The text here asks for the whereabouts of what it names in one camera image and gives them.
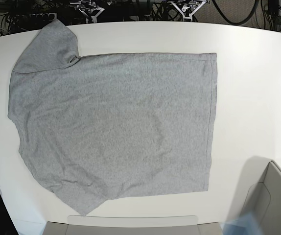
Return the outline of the grey T-shirt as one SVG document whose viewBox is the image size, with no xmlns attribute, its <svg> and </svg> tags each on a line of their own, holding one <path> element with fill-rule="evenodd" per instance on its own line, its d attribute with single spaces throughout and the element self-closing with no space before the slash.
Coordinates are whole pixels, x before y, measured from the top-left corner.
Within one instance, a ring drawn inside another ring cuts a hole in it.
<svg viewBox="0 0 281 235">
<path fill-rule="evenodd" d="M 216 54 L 81 57 L 46 25 L 17 60 L 8 118 L 34 179 L 81 215 L 107 200 L 206 191 Z"/>
</svg>

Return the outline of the grey tray at bottom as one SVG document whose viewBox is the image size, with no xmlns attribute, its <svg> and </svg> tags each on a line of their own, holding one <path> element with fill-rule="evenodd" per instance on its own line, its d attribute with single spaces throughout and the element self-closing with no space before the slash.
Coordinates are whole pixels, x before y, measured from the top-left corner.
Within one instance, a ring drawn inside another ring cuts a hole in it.
<svg viewBox="0 0 281 235">
<path fill-rule="evenodd" d="M 199 224 L 198 217 L 97 217 L 70 215 L 67 223 L 49 221 L 44 235 L 221 235 L 218 222 Z"/>
</svg>

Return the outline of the grey box at right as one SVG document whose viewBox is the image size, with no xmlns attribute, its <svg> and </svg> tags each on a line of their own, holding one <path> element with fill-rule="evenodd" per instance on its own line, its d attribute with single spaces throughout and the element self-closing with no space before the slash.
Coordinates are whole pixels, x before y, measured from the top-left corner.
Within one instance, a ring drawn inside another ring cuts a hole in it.
<svg viewBox="0 0 281 235">
<path fill-rule="evenodd" d="M 281 235 L 281 168 L 274 161 L 250 187 L 240 220 L 246 235 Z"/>
</svg>

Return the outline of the blue translucent object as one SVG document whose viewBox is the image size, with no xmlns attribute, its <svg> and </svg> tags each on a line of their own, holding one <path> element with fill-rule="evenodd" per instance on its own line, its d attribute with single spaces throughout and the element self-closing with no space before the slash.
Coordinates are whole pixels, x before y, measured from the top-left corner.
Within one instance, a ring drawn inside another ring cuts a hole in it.
<svg viewBox="0 0 281 235">
<path fill-rule="evenodd" d="M 260 235 L 257 220 L 252 212 L 221 224 L 223 235 Z"/>
</svg>

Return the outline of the white bracket frame right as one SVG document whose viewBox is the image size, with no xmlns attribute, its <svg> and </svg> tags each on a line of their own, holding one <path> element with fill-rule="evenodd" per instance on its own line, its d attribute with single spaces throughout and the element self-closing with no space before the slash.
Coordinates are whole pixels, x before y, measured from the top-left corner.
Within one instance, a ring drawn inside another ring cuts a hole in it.
<svg viewBox="0 0 281 235">
<path fill-rule="evenodd" d="M 173 8 L 181 15 L 183 22 L 197 22 L 195 14 L 205 5 L 210 4 L 209 0 L 171 0 L 168 1 Z"/>
</svg>

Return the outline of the white bracket frame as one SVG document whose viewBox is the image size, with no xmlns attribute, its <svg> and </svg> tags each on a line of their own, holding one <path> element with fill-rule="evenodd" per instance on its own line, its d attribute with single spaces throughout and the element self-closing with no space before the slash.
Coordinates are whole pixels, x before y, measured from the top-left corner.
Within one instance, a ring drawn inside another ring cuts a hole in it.
<svg viewBox="0 0 281 235">
<path fill-rule="evenodd" d="M 105 10 L 100 6 L 91 6 L 91 5 L 89 5 L 88 7 L 84 5 L 76 5 L 74 8 L 75 10 L 80 11 L 84 15 L 86 24 L 97 23 L 97 18 Z"/>
<path fill-rule="evenodd" d="M 173 8 L 181 15 L 183 22 L 197 22 L 195 14 L 205 5 L 210 4 L 209 0 L 171 0 L 168 1 Z"/>
</svg>

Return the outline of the white bracket frame left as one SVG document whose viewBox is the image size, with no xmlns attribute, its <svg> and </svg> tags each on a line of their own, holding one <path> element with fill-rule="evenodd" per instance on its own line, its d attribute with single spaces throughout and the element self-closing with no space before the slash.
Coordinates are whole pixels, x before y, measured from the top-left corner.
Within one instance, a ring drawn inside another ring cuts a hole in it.
<svg viewBox="0 0 281 235">
<path fill-rule="evenodd" d="M 84 15 L 86 24 L 97 23 L 97 18 L 105 10 L 100 6 L 91 6 L 91 5 L 89 5 L 88 7 L 84 5 L 76 5 L 74 8 L 75 10 L 80 11 Z"/>
</svg>

